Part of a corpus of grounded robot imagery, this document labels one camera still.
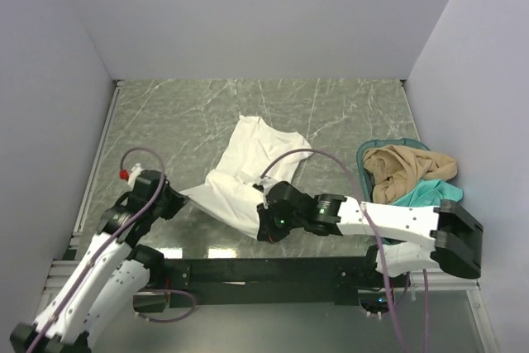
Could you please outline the white t shirt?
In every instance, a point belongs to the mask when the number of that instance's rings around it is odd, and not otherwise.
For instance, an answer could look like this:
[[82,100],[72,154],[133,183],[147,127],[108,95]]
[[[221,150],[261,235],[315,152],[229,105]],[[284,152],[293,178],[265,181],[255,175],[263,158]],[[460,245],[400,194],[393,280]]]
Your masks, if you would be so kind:
[[[297,132],[277,131],[261,117],[241,116],[217,166],[203,184],[182,194],[197,209],[256,239],[260,229],[257,207],[264,202],[264,194],[254,186],[291,182],[299,163],[311,155],[310,148]],[[261,177],[274,160],[296,149],[305,151],[287,156]]]

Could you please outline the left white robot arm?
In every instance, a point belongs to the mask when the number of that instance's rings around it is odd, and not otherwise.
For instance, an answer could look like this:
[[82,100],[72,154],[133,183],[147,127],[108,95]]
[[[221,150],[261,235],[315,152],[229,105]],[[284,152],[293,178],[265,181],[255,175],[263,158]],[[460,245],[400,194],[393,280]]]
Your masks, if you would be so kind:
[[16,352],[90,352],[113,315],[143,288],[167,281],[164,254],[140,244],[162,218],[187,203],[164,173],[121,170],[131,190],[106,210],[93,238],[59,293],[30,324],[19,323],[9,340]]

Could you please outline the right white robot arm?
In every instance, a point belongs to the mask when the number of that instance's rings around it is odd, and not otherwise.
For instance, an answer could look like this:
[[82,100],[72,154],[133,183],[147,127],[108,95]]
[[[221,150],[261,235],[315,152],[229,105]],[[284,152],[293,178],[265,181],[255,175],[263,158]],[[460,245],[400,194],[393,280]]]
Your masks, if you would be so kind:
[[257,213],[258,241],[275,243],[297,228],[317,236],[387,240],[369,248],[362,268],[373,286],[415,270],[440,269],[460,279],[479,279],[482,273],[484,227],[452,200],[399,207],[330,193],[311,197],[282,181],[268,190]]

